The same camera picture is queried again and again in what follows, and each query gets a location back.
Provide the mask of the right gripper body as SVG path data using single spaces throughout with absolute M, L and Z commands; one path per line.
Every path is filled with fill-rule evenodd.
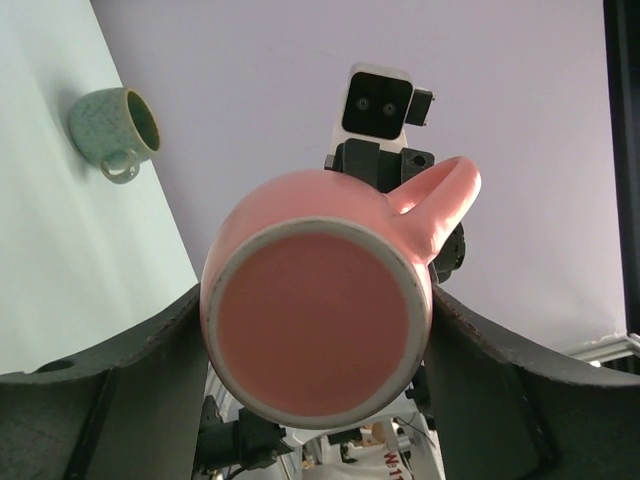
M 324 169 L 355 177 L 382 193 L 389 193 L 417 174 L 435 165 L 432 153 L 402 147 L 383 150 L 379 143 L 347 139 L 325 159 Z M 436 258 L 429 264 L 432 282 L 442 284 L 460 269 L 466 255 L 464 228 L 459 223 Z

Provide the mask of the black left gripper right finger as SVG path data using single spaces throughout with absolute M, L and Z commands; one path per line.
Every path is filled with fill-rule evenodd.
M 638 478 L 638 376 L 543 347 L 439 287 L 424 362 L 446 478 Z

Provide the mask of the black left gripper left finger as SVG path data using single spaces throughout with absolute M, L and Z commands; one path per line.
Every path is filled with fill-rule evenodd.
M 207 354 L 192 288 L 148 320 L 1 377 L 4 479 L 188 479 Z

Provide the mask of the pink ceramic mug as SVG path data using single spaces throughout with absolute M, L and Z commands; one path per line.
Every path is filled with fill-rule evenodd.
M 249 410 L 300 429 L 346 427 L 407 387 L 432 323 L 429 264 L 481 188 L 468 158 L 389 193 L 303 170 L 243 198 L 203 269 L 211 364 Z

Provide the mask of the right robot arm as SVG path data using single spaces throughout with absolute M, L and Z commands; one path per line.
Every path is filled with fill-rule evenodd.
M 325 169 L 388 192 L 434 164 L 350 139 Z M 518 335 L 435 287 L 426 368 L 400 396 L 435 418 L 446 479 L 639 479 L 639 371 L 595 368 Z M 242 408 L 213 423 L 205 397 L 194 470 L 266 467 L 285 429 Z

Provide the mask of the green speckled ceramic mug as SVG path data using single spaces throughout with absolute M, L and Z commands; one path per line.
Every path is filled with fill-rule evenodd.
M 149 105 L 125 87 L 93 91 L 76 100 L 68 129 L 80 155 L 115 184 L 134 180 L 161 146 Z

